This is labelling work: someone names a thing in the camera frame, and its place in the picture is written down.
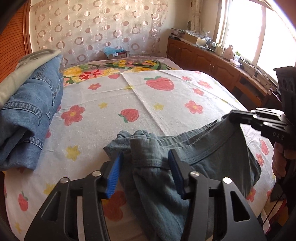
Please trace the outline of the right hand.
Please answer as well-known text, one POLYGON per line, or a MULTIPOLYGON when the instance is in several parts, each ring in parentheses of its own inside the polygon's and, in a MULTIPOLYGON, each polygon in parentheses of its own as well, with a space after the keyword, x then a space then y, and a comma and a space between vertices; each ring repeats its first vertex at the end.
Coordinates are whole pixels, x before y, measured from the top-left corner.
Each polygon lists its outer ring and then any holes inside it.
POLYGON ((296 153, 294 150, 284 149, 283 145, 275 142, 273 147, 272 169, 276 178, 283 178, 286 175, 285 167, 288 160, 295 160, 296 153))

